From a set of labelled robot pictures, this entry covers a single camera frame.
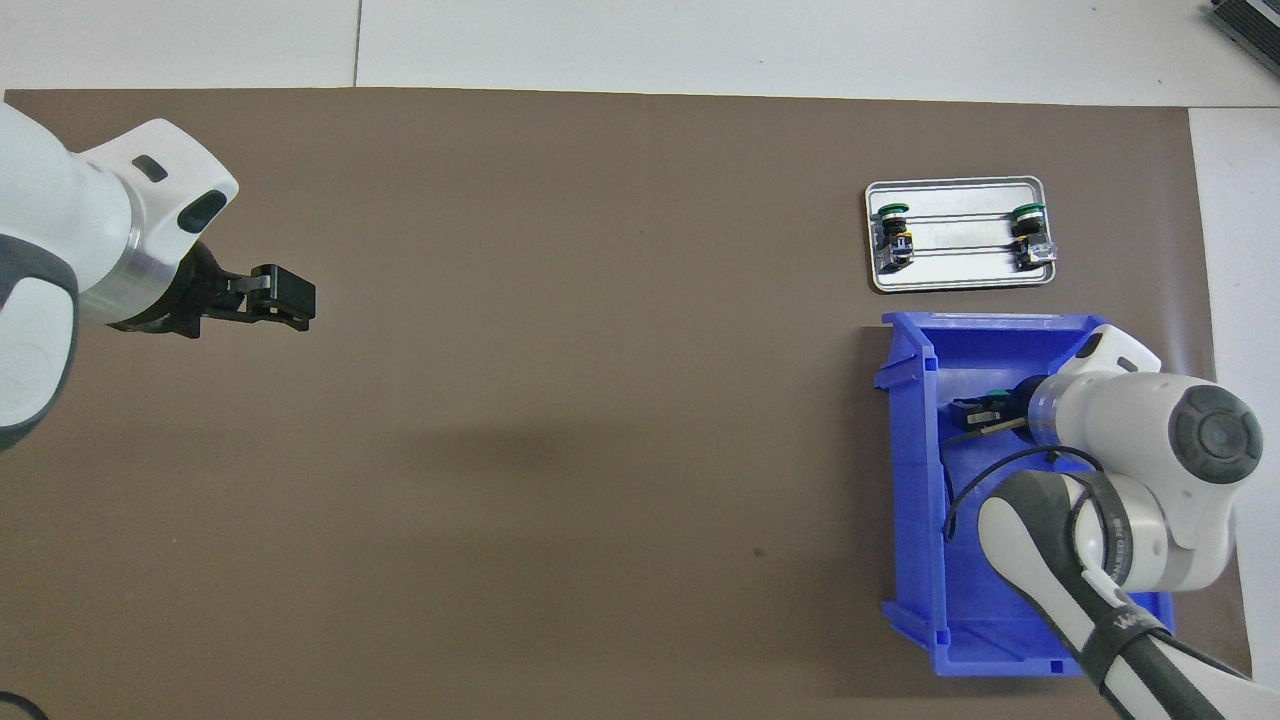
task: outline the white tile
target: white tile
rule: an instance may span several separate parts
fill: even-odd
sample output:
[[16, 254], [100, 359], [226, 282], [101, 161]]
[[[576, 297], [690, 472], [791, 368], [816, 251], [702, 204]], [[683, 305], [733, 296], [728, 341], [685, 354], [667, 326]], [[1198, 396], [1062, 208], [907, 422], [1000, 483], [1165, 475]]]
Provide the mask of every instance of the white tile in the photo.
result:
[[[1190, 111], [1217, 379], [1280, 437], [1280, 110]], [[1280, 459], [1276, 443], [1236, 500], [1253, 676], [1280, 687]]]
[[1202, 0], [365, 0], [358, 85], [1280, 105]]
[[358, 0], [0, 3], [0, 87], [349, 86]]

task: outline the small mechanical part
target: small mechanical part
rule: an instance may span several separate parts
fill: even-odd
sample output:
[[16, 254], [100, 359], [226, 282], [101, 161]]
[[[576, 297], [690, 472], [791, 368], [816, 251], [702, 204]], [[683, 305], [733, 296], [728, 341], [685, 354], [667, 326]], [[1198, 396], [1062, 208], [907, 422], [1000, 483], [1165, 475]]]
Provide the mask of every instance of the small mechanical part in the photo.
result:
[[876, 246], [876, 258], [879, 272], [896, 273], [911, 264], [915, 255], [915, 245], [911, 242], [911, 232], [906, 229], [906, 211], [910, 210], [905, 202], [884, 205], [876, 211], [881, 222], [881, 240]]
[[993, 389], [982, 397], [957, 397], [947, 405], [951, 423], [964, 432], [979, 430], [1007, 423], [1024, 413], [1018, 398], [1004, 389]]
[[1009, 213], [1014, 258], [1019, 270], [1034, 270], [1057, 260], [1057, 246], [1044, 229], [1044, 204], [1028, 202]]

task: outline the black cable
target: black cable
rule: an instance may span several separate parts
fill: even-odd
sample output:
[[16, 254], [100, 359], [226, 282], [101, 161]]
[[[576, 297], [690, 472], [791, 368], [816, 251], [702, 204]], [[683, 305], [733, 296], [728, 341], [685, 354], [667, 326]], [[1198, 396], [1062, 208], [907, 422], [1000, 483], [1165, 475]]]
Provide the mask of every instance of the black cable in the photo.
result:
[[947, 519], [945, 523], [942, 523], [942, 536], [946, 538], [946, 541], [950, 542], [951, 538], [955, 537], [956, 514], [960, 511], [960, 503], [964, 501], [965, 497], [969, 496], [969, 493], [975, 491], [978, 486], [982, 484], [982, 480], [986, 480], [987, 478], [991, 477], [992, 473], [1004, 468], [1005, 465], [1009, 465], [1014, 460], [1021, 460], [1023, 457], [1028, 457], [1030, 455], [1038, 455], [1041, 452], [1059, 452], [1066, 455], [1075, 455], [1080, 460], [1084, 460], [1085, 462], [1092, 465], [1094, 470], [1100, 473], [1103, 471], [1102, 462], [1098, 462], [1097, 457], [1089, 455], [1088, 452], [1084, 452], [1083, 450], [1078, 450], [1066, 445], [1039, 445], [1036, 447], [1028, 447], [1027, 450], [1020, 450], [1012, 455], [1007, 455], [988, 465], [986, 470], [978, 473], [978, 477], [970, 480], [969, 484], [960, 491], [960, 495], [957, 495], [955, 500], [951, 501], [951, 506], [947, 509]]
[[35, 702], [22, 697], [20, 694], [0, 691], [0, 705], [12, 705], [18, 710], [26, 712], [32, 720], [49, 720], [45, 711], [36, 706]]
[[[951, 503], [956, 501], [956, 488], [955, 483], [951, 482], [951, 468], [947, 465], [947, 456], [946, 456], [947, 447], [957, 442], [979, 438], [982, 436], [983, 433], [980, 430], [973, 430], [955, 437], [950, 437], [938, 445], [938, 462], [942, 464], [942, 487], [946, 488], [947, 491], [947, 507], [951, 507]], [[951, 534], [955, 534], [955, 520], [951, 521], [950, 532]]]
[[1239, 678], [1242, 680], [1249, 680], [1251, 683], [1253, 682], [1252, 678], [1249, 678], [1244, 673], [1240, 673], [1235, 667], [1231, 667], [1230, 665], [1222, 662], [1221, 660], [1211, 656], [1211, 655], [1204, 655], [1203, 652], [1196, 650], [1194, 647], [1192, 647], [1192, 646], [1184, 643], [1183, 641], [1175, 638], [1172, 635], [1172, 633], [1157, 630], [1157, 632], [1151, 633], [1151, 635], [1153, 638], [1158, 639], [1160, 642], [1171, 646], [1175, 650], [1180, 650], [1180, 651], [1185, 652], [1187, 655], [1194, 657], [1196, 660], [1199, 660], [1201, 662], [1203, 662], [1204, 665], [1208, 665], [1210, 667], [1212, 667], [1215, 670], [1220, 670], [1222, 673], [1226, 673], [1228, 675], [1234, 675], [1234, 676], [1236, 676], [1236, 678]]

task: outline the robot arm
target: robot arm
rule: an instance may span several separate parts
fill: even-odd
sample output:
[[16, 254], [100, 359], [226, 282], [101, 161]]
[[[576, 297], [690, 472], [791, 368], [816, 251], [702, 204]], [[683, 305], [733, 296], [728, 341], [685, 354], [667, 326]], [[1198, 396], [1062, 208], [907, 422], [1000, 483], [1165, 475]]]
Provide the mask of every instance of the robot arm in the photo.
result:
[[1033, 380], [1034, 439], [1084, 450], [1107, 471], [1011, 474], [979, 512], [983, 552], [1123, 716], [1274, 716], [1280, 693], [1174, 639], [1128, 596], [1217, 578], [1231, 497], [1262, 450], [1235, 396], [1158, 369], [1107, 325]]
[[77, 155], [0, 104], [0, 450], [56, 400], [82, 319], [187, 337], [201, 316], [307, 329], [311, 283], [275, 265], [228, 273], [198, 242], [237, 190], [165, 120]]

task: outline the blue plastic bin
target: blue plastic bin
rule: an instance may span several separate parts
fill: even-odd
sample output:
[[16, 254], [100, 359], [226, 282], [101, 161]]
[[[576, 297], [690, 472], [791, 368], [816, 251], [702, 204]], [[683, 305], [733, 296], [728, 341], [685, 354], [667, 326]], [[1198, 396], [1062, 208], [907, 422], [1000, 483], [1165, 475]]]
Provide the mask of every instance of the blue plastic bin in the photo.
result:
[[[897, 597], [883, 603], [893, 628], [929, 652], [938, 675], [1079, 675], [1080, 669], [1037, 612], [987, 564], [978, 507], [1018, 469], [1050, 469], [1043, 456], [1010, 464], [961, 505], [955, 538], [942, 539], [946, 491], [938, 441], [961, 430], [947, 404], [1009, 389], [1057, 370], [1106, 320], [1097, 315], [890, 313], [893, 346], [876, 375], [890, 396], [893, 546]], [[1025, 448], [1014, 433], [947, 448], [959, 491], [983, 468]], [[1083, 469], [1064, 457], [1055, 468]], [[1134, 601], [1172, 628], [1169, 593]]]

